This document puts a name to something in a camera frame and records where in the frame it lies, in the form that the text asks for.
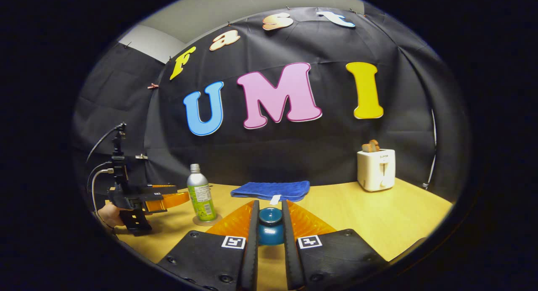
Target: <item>bottle label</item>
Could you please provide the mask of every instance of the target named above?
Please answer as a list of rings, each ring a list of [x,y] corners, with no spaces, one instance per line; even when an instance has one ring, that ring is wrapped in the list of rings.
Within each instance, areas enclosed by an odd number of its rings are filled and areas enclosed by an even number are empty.
[[[194,212],[202,222],[209,222],[217,217],[209,184],[203,186],[189,186],[190,199],[193,202]]]

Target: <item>screw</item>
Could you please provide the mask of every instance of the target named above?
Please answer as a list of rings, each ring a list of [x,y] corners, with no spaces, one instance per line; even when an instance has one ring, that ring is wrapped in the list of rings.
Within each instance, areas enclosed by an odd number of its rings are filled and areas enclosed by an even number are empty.
[[[222,274],[221,276],[219,276],[219,279],[223,283],[231,283],[232,281],[234,281],[234,279],[230,275],[226,274]]]
[[[321,274],[314,274],[310,277],[311,281],[321,281],[323,280],[323,275]]]

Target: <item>ceiling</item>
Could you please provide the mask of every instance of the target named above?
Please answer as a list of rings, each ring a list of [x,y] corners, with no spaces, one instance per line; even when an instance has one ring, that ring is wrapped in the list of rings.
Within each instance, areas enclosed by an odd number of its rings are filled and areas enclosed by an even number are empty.
[[[179,0],[139,24],[189,44],[208,31],[242,17],[288,7],[332,7],[364,11],[361,0]]]

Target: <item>coaster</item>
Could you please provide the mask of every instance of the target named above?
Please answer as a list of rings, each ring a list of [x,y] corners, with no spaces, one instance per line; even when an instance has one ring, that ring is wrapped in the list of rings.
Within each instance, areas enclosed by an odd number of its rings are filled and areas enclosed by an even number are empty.
[[[220,214],[217,214],[217,218],[211,222],[202,222],[201,220],[198,220],[198,216],[194,216],[193,218],[193,222],[198,226],[213,226],[214,224],[220,222],[220,220],[222,220],[222,216]]]

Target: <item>folded towel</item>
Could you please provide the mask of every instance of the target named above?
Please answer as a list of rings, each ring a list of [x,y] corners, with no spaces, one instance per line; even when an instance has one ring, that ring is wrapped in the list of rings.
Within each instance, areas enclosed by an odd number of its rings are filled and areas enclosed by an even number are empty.
[[[310,182],[296,183],[246,183],[232,190],[233,197],[257,197],[270,201],[274,195],[282,195],[280,201],[301,201],[310,189]]]

